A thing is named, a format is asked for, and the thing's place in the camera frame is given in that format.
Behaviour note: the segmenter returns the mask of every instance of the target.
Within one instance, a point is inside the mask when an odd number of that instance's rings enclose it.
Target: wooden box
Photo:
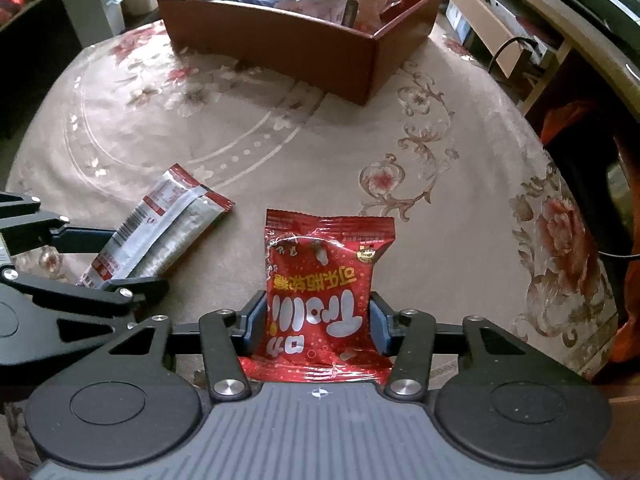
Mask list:
[[[365,104],[431,32],[441,0],[402,0],[375,34],[235,2],[158,0],[178,46],[225,54]]]

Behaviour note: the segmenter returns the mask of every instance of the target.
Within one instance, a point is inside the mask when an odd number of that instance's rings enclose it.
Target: barcode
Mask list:
[[[116,231],[116,236],[113,237],[113,241],[116,242],[120,247],[122,247],[122,244],[129,240],[129,237],[133,234],[133,231],[140,227],[140,224],[142,224],[145,218],[146,211],[144,210],[142,205],[137,205],[133,212],[124,221],[124,224],[122,224]]]

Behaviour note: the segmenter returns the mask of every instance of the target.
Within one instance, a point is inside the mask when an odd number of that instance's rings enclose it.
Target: orange cloth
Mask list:
[[[561,108],[553,108],[545,114],[540,142],[545,146],[562,130],[584,118],[594,107],[592,101],[573,101]]]

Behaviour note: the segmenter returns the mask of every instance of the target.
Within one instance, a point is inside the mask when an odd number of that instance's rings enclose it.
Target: red and white wrapper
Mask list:
[[[384,382],[391,362],[369,333],[373,265],[393,218],[268,210],[266,333],[245,373],[262,381]]]
[[[159,276],[234,206],[174,164],[143,197],[84,272],[78,285]]]

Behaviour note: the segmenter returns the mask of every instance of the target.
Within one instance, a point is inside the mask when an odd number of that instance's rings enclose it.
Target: tablecloth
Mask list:
[[[365,107],[228,57],[175,52],[162,22],[85,49],[29,127],[8,190],[116,228],[178,162],[236,203],[157,307],[174,322],[265,287],[268,207],[388,215],[373,289],[439,322],[485,316],[586,376],[617,328],[571,193],[506,94],[436,25]],[[92,255],[65,255],[74,281]],[[185,360],[190,375],[197,360]],[[432,380],[455,373],[434,360]]]

